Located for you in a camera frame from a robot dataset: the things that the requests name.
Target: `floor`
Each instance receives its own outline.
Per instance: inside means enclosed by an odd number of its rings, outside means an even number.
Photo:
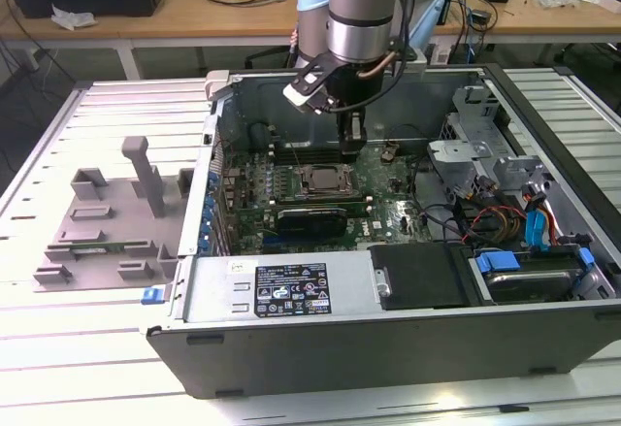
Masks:
[[[487,50],[483,62],[498,62],[505,68],[532,67],[540,47],[503,45]],[[543,64],[557,65],[553,48]],[[241,69],[244,58],[258,48],[204,49],[210,69]],[[198,68],[195,49],[141,49],[139,60],[148,79],[201,77],[206,69]],[[0,194],[11,182],[15,172],[36,145],[49,122],[62,105],[72,84],[51,65],[42,52],[38,55],[40,69],[32,75],[15,70],[15,76],[0,87]],[[455,62],[463,62],[458,52]],[[78,81],[123,80],[124,74],[113,50],[64,49],[56,60]],[[265,57],[254,62],[255,68],[277,68],[282,55]],[[616,112],[621,114],[621,71],[613,69],[614,57],[591,45],[578,45],[565,55],[570,67],[592,90]]]

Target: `slatted metal surface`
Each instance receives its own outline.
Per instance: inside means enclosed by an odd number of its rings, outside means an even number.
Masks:
[[[118,152],[129,134],[149,135],[148,155],[162,175],[191,167],[208,109],[202,88],[200,80],[103,82],[75,92],[0,201],[0,424],[594,425],[621,418],[621,344],[570,375],[200,401],[183,393],[146,342],[144,329],[161,322],[166,308],[141,306],[141,289],[33,293],[30,276],[73,197],[75,170],[130,177]],[[505,404],[530,411],[499,413]]]
[[[552,69],[509,70],[543,120],[591,176],[612,204],[621,211],[621,126],[617,116],[575,77]],[[535,154],[526,137],[509,126],[527,154]]]

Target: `blue drive bracket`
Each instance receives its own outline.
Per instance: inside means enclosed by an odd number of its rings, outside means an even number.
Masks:
[[[487,251],[481,253],[475,261],[482,274],[520,269],[520,263],[512,251]]]
[[[545,231],[545,214],[539,210],[526,213],[526,230],[524,240],[529,246],[538,246],[541,251],[548,251],[550,245],[543,242],[543,232]]]

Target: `motherboard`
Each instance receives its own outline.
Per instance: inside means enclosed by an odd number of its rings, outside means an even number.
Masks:
[[[294,152],[302,162],[291,164],[273,151],[232,152],[218,192],[231,254],[430,242],[409,188],[413,156],[381,156],[370,146],[351,164],[305,164]]]

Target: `warning label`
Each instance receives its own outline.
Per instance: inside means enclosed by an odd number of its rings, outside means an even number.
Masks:
[[[256,268],[254,313],[259,317],[329,314],[325,263]]]

